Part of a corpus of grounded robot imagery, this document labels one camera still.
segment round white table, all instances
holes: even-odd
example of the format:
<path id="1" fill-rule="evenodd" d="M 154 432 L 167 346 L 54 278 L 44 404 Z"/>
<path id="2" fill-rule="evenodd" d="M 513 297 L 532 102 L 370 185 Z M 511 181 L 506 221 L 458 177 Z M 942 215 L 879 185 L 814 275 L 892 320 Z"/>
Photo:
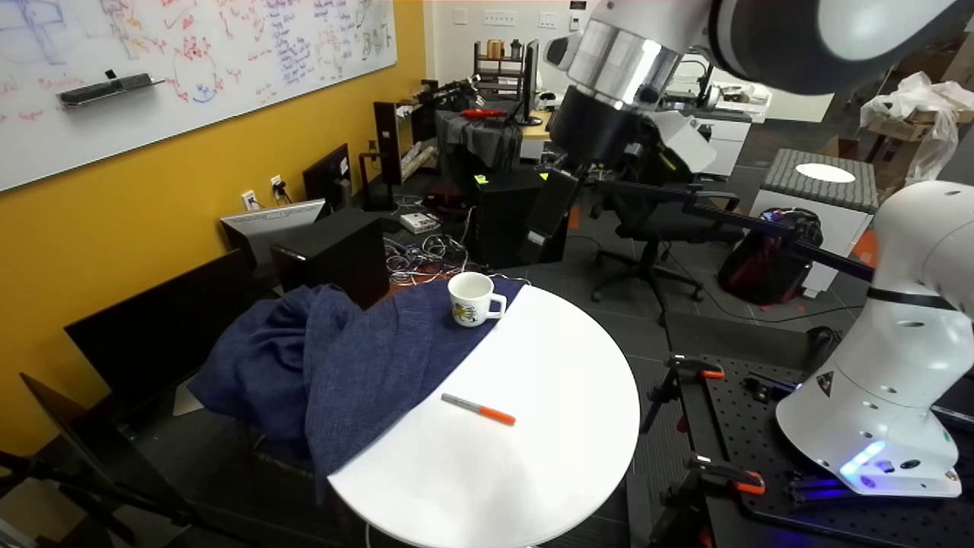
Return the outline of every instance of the round white table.
<path id="1" fill-rule="evenodd" d="M 618 346 L 576 304 L 525 286 L 458 373 L 330 481 L 407 545 L 541 545 L 609 501 L 636 437 L 638 392 Z"/>

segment whiteboard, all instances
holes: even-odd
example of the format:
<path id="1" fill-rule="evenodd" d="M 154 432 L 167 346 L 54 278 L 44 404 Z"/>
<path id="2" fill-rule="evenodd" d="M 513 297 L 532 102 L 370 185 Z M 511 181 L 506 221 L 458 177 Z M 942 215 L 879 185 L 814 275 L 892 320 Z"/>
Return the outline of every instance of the whiteboard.
<path id="1" fill-rule="evenodd" d="M 392 0 L 0 0 L 0 191 L 390 64 Z"/>

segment bag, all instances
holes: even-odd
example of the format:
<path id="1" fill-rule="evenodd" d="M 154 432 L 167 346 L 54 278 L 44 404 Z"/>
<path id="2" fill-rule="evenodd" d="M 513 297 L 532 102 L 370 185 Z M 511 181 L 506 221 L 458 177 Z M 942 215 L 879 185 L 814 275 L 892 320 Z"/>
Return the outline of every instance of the bag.
<path id="1" fill-rule="evenodd" d="M 760 221 L 792 228 L 792 239 L 748 233 L 723 260 L 718 285 L 723 293 L 752 304 L 789 303 L 814 271 L 814 260 L 792 254 L 789 245 L 818 251 L 821 222 L 803 206 L 770 206 L 760 215 Z"/>

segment floor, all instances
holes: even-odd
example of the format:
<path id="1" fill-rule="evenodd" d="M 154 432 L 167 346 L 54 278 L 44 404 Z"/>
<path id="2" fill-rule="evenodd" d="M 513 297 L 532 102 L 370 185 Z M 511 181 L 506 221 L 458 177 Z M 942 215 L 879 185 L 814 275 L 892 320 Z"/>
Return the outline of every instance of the floor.
<path id="1" fill-rule="evenodd" d="M 775 149 L 792 148 L 792 149 L 814 149 L 821 152 L 825 145 L 843 129 L 828 129 L 828 125 L 789 125 L 789 123 L 766 123 L 758 125 L 748 134 L 745 152 L 723 190 L 737 191 L 742 205 L 748 205 L 758 191 L 758 184 L 765 170 L 770 167 L 770 158 Z M 607 263 L 602 268 L 595 264 L 598 251 L 621 251 L 621 254 L 638 254 L 638 245 L 616 239 L 616 221 L 611 215 L 602 215 L 600 221 L 584 221 L 580 233 L 569 236 L 564 263 L 551 264 L 527 264 L 527 268 L 508 268 L 502 275 L 508 278 L 527 278 L 529 285 L 551 289 L 569 303 L 576 303 L 580 311 L 589 311 L 627 355 L 634 367 L 634 378 L 638 384 L 638 392 L 650 389 L 664 378 L 664 367 L 669 361 L 669 337 L 667 333 L 653 324 L 657 304 L 648 293 L 645 285 L 638 282 L 625 282 L 611 289 L 602 293 L 600 303 L 592 303 L 589 289 L 611 275 L 618 264 Z M 735 320 L 745 326 L 780 326 L 780 330 L 793 330 L 803 333 L 810 326 L 834 326 L 845 330 L 855 320 L 855 311 L 864 303 L 864 285 L 836 278 L 830 293 L 806 303 L 793 299 L 789 304 L 773 304 L 773 308 L 752 308 L 745 303 L 737 303 L 735 297 L 723 297 L 716 286 L 716 271 L 728 255 L 728 245 L 675 245 L 673 247 L 673 268 L 681 268 L 694 275 L 707 289 L 703 303 L 694 303 L 686 297 L 681 286 L 667 286 L 669 308 L 680 318 L 680 330 L 694 330 L 694 320 Z M 713 333 L 716 346 L 728 346 L 735 350 L 748 355 L 745 340 L 722 340 L 718 333 Z M 660 515 L 660 493 L 669 487 L 675 477 L 681 477 L 681 459 L 689 458 L 689 441 L 675 432 L 675 404 L 664 409 L 657 426 L 638 439 L 634 465 L 625 477 L 625 486 L 616 491 L 616 496 L 580 528 L 567 532 L 556 541 L 549 541 L 549 548 L 627 548 L 627 545 L 645 545 L 648 531 L 653 517 Z M 243 439 L 228 439 L 223 448 L 243 448 Z M 212 468 L 212 477 L 203 477 L 206 473 L 199 473 L 200 477 L 194 481 L 212 481 L 215 475 L 225 475 L 225 468 Z M 287 535 L 288 541 L 274 541 L 266 532 L 266 545 L 395 545 L 379 532 L 368 540 L 363 535 L 364 528 L 356 517 L 333 520 L 323 524 L 319 505 L 304 505 L 309 501 L 330 501 L 325 493 L 313 493 L 313 487 L 297 477 L 294 473 L 278 468 L 278 475 L 266 486 L 258 493 L 263 504 L 268 496 L 279 501 L 278 515 L 279 515 L 279 531 L 309 531 L 302 524 L 304 517 L 313 524 L 309 535 Z M 233 496 L 233 486 L 218 486 L 223 501 L 237 501 L 247 505 L 254 493 Z M 175 531 L 171 524 L 152 520 L 147 515 L 127 515 L 130 520 L 140 520 L 138 531 L 147 540 L 142 545 L 233 545 L 225 541 L 212 532 L 186 532 Z M 74 541 L 66 545 L 109 545 L 104 535 L 84 535 L 89 531 L 80 531 Z"/>

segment white wall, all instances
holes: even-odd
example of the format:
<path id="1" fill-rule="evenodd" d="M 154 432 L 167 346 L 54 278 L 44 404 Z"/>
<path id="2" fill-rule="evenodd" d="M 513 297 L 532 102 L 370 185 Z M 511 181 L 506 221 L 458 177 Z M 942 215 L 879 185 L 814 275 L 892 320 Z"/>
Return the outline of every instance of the white wall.
<path id="1" fill-rule="evenodd" d="M 451 83 L 471 77 L 471 49 L 478 40 L 540 40 L 541 51 L 551 40 L 567 37 L 571 19 L 584 28 L 598 0 L 584 12 L 571 12 L 569 0 L 422 0 L 425 4 L 425 67 L 428 77 Z M 564 92 L 569 81 L 541 61 L 541 89 Z M 821 123 L 830 96 L 775 92 L 766 118 Z"/>

